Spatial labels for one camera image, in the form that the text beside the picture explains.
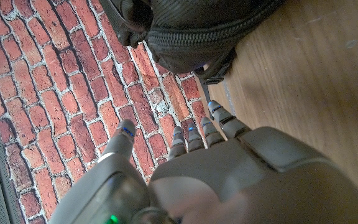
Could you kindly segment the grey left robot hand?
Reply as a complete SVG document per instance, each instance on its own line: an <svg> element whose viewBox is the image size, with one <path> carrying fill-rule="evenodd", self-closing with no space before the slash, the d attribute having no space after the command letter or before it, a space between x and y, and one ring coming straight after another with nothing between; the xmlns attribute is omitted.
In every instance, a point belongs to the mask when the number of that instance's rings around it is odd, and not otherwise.
<svg viewBox="0 0 358 224"><path fill-rule="evenodd" d="M270 127L250 129L218 102L199 133L174 129L167 162L146 182L121 121L97 164L51 223L358 223L358 188L327 157Z"/></svg>

